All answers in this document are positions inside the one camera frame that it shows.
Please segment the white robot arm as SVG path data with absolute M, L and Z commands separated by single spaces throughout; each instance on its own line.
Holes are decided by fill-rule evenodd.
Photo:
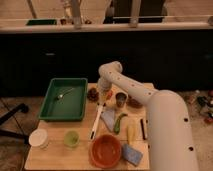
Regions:
M 185 101 L 170 90 L 148 88 L 122 74 L 118 61 L 99 67 L 100 94 L 113 84 L 146 107 L 151 171 L 199 171 Z

